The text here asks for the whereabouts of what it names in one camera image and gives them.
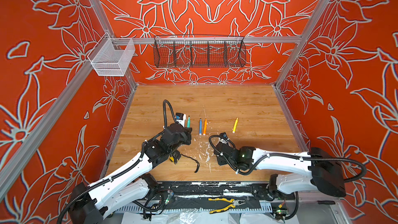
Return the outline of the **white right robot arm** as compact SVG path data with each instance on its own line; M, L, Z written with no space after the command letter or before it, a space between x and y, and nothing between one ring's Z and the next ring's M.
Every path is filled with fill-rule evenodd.
M268 183L270 194L289 195L300 191L315 191L332 197L346 196L346 183L360 180L366 166L356 160L332 157L320 148L309 152L275 152L251 146L237 149L226 133L208 138L217 163L228 165L236 174L248 176L256 170L281 171Z

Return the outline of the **blue marker pen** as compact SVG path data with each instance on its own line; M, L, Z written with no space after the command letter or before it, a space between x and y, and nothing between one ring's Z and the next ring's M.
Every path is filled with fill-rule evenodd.
M200 118L200 121L199 121L199 135L202 135L203 134L203 120L202 120L202 118Z

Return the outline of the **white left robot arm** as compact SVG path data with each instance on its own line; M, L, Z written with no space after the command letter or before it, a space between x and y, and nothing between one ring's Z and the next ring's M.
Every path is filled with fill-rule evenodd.
M66 214L74 224L100 224L129 202L146 197L156 186L149 172L165 162L182 145L190 145L192 128L172 123L153 138L142 143L141 151L128 163L108 176L73 189L72 198L58 216Z

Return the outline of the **green marker pen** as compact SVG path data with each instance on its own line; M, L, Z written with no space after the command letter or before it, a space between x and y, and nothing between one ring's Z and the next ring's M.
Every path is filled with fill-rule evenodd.
M191 120L190 120L190 116L188 116L187 127L190 128L190 125L191 125Z

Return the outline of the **orange marker pen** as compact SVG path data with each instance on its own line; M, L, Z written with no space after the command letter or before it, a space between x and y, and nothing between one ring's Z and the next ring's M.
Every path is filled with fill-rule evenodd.
M207 119L205 118L204 123L203 123L203 135L206 135L207 132Z

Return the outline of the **yellow highlighter pen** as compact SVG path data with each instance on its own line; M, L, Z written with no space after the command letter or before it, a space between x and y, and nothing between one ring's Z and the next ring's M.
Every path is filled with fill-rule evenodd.
M237 125L238 125L238 118L236 118L235 119L235 121L234 121L234 125L233 125L233 129L232 129L232 133L235 133L236 132L236 129L237 129Z

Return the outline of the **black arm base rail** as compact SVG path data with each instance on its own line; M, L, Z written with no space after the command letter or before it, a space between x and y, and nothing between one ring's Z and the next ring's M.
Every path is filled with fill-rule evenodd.
M265 182L250 181L160 181L150 189L146 198L156 193L172 191L180 197L252 197L256 200L280 200L282 195L268 188Z

